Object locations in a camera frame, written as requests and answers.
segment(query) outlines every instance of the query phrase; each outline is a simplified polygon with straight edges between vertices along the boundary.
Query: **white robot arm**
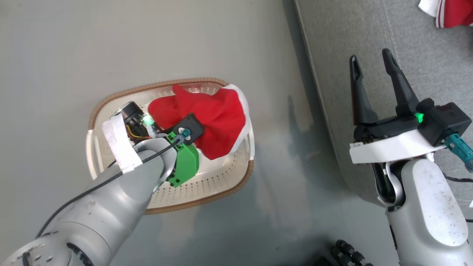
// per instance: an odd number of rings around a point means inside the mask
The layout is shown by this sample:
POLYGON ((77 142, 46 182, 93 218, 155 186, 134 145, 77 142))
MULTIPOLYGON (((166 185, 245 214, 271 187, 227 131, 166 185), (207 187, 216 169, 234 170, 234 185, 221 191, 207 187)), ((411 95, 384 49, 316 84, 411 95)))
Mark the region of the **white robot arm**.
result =
POLYGON ((155 188, 166 179, 163 172, 169 175, 168 153, 175 161, 174 143, 162 138, 145 142, 139 149, 142 165, 127 174, 122 174, 118 165, 107 168, 86 188, 84 196, 57 215, 50 226, 48 221, 44 233, 2 266, 109 265, 143 216, 155 188))
POLYGON ((383 120, 369 105, 357 58, 350 59, 357 141, 350 145, 352 162, 373 166, 400 265, 473 266, 466 220, 433 159, 448 148, 472 172, 473 151, 460 137, 471 119, 453 103, 419 103, 388 49, 383 58, 398 104, 397 116, 383 120))

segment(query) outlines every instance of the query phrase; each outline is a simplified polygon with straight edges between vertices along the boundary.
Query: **orange wire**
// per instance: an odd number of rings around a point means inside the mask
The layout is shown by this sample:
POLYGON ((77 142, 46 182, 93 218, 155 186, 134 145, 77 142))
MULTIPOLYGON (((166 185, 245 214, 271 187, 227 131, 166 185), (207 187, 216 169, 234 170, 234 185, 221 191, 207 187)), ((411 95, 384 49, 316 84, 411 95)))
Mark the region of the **orange wire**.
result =
POLYGON ((134 135, 133 133, 131 133, 131 128, 130 128, 129 125, 125 124, 125 126, 126 126, 126 129, 127 129, 127 131, 128 131, 128 134, 129 134, 131 137, 135 138, 135 139, 150 139, 150 138, 151 138, 151 137, 140 137, 140 136, 136 136, 136 135, 134 135))

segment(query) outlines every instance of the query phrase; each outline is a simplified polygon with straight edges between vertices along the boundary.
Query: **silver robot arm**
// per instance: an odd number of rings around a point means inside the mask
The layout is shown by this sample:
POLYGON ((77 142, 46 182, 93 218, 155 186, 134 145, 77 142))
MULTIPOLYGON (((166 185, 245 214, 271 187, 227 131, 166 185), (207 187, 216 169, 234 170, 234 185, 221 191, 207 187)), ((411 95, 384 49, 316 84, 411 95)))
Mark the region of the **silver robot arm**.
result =
MULTIPOLYGON (((146 150, 139 156, 153 154, 146 150)), ((17 250, 2 266, 109 265, 144 214, 164 169, 163 159, 157 156, 77 200, 43 236, 17 250)), ((111 166, 87 189, 119 172, 118 166, 111 166)))

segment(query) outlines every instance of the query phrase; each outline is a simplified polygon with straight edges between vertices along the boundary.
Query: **white fabric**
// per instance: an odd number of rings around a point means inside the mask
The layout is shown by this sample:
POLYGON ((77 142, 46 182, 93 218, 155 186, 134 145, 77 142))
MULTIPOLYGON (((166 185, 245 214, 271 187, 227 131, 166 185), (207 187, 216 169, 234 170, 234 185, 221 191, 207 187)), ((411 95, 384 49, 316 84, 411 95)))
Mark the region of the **white fabric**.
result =
POLYGON ((143 163, 128 140, 122 114, 115 115, 110 120, 103 122, 102 131, 120 170, 124 174, 133 171, 143 163))
POLYGON ((240 147, 241 142, 245 139, 245 137, 250 133, 251 129, 251 121, 250 121, 250 107, 248 106, 248 100, 246 99, 243 92, 234 84, 228 84, 227 86, 223 87, 223 89, 232 89, 238 94, 238 99, 240 100, 241 107, 243 109, 243 113, 245 114, 245 125, 240 131, 238 138, 236 139, 230 153, 235 152, 240 147))
POLYGON ((438 15, 436 21, 437 28, 444 27, 444 19, 445 19, 445 0, 440 0, 440 4, 438 7, 438 15))
POLYGON ((427 15, 436 18, 440 0, 421 0, 418 7, 427 15))

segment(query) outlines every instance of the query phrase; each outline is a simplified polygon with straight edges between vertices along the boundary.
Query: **white fur trim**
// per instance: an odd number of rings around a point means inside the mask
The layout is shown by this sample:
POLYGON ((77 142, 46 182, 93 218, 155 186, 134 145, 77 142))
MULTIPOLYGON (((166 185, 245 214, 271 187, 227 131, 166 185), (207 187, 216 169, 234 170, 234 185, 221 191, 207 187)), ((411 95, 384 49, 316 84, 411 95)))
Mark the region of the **white fur trim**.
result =
POLYGON ((440 0, 420 0, 418 7, 427 15, 436 18, 440 0))
POLYGON ((243 92, 240 90, 239 87, 237 87, 234 84, 229 84, 223 89, 232 89, 236 91, 238 94, 238 99, 240 100, 241 108, 243 109, 243 113, 245 114, 245 125, 240 131, 240 134, 238 135, 238 138, 235 140, 235 143, 233 144, 232 150, 230 153, 235 152, 238 150, 238 147, 240 147, 241 142, 245 139, 245 137, 250 133, 251 130, 251 121, 250 121, 250 107, 248 106, 248 101, 246 100, 245 95, 243 92))
POLYGON ((439 16, 440 19, 438 20, 438 27, 443 28, 445 27, 444 21, 445 21, 445 0, 441 0, 440 2, 440 7, 439 7, 439 16))

